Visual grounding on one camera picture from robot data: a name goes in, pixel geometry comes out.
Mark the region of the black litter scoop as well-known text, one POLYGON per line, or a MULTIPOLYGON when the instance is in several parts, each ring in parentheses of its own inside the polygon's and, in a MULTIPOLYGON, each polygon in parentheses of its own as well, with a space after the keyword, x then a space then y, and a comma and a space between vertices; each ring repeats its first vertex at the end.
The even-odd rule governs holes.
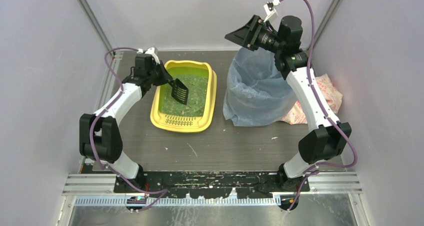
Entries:
POLYGON ((187 105, 189 89, 177 78, 168 83, 171 86, 171 96, 178 103, 187 105))

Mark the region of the yellow litter box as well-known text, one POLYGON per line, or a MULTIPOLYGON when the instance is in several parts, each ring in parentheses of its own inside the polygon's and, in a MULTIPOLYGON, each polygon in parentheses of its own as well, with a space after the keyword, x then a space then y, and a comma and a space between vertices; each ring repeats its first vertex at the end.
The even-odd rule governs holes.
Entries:
POLYGON ((207 129, 212 122, 215 109, 217 74, 208 63, 192 60, 169 60, 165 64, 165 69, 171 76, 183 74, 206 77, 208 82, 205 88, 205 107, 202 115, 198 117, 163 113, 162 108, 166 103, 171 102, 165 96, 170 86, 168 84, 159 86, 156 88, 150 112, 150 120, 153 125, 160 129, 179 133, 197 133, 207 129))

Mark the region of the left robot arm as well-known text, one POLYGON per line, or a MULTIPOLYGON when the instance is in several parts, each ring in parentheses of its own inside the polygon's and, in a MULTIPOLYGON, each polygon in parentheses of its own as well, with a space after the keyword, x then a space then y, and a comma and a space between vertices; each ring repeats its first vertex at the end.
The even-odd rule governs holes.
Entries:
POLYGON ((152 48, 139 50, 134 62, 132 74, 121 81, 116 94, 94 113, 80 117, 79 153, 107 167, 131 190, 146 193, 144 170, 124 152, 119 124, 152 86, 167 84, 172 77, 152 48))

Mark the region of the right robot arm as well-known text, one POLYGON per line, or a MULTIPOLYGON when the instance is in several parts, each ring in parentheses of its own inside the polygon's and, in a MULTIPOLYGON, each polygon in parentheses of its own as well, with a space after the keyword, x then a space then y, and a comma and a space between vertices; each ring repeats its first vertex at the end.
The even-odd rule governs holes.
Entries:
POLYGON ((300 49, 303 33, 301 19, 287 15, 278 30, 254 15, 244 26, 225 35, 225 39, 248 50, 259 48, 274 54, 277 70, 294 90, 305 113, 309 133, 298 143, 298 153, 281 164, 275 176, 275 186, 283 191, 297 190, 304 173, 339 156, 352 129, 341 123, 327 104, 314 77, 310 59, 300 49))

